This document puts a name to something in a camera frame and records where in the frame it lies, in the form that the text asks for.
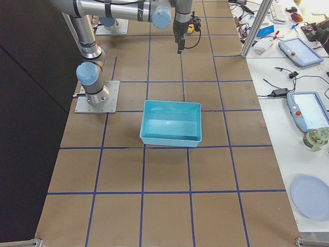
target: round plate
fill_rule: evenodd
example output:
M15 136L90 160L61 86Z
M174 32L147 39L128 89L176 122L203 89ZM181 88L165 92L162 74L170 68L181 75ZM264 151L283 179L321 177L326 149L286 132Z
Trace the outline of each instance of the round plate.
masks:
M312 176L295 179L290 189L296 207L308 218L329 220L329 187Z

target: dark panel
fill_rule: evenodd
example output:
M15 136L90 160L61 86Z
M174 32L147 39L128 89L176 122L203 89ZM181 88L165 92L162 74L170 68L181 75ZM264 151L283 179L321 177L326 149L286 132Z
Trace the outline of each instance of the dark panel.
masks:
M0 49L0 242L29 240L67 114Z
M69 111L82 58L61 12L48 0L10 0L0 13L0 45Z

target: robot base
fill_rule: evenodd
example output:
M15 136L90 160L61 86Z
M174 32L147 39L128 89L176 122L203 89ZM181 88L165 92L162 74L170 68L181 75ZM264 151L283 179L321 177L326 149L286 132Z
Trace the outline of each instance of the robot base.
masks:
M120 25L117 29L107 30L104 26L97 27L96 36L120 36L127 35L129 20L118 19Z
M116 113L117 101L119 94L120 81L106 81L104 85L109 90L109 98L105 103L100 105L91 105L88 103L85 97L79 97L75 113L78 114L95 114L95 113ZM80 89L80 93L84 94L83 87Z

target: yellow object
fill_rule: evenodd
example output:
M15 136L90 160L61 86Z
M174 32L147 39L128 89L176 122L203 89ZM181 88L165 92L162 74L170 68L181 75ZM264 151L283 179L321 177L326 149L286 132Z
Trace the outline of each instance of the yellow object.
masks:
M187 34L191 34L191 33L193 33L194 32L194 24L190 24L189 25L189 28L187 29Z

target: rectangular container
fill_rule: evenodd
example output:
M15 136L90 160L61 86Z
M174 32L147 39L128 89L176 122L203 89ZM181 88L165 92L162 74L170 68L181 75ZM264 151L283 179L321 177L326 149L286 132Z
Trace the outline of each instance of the rectangular container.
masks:
M196 147L202 140L201 104L146 100L139 136L144 144Z

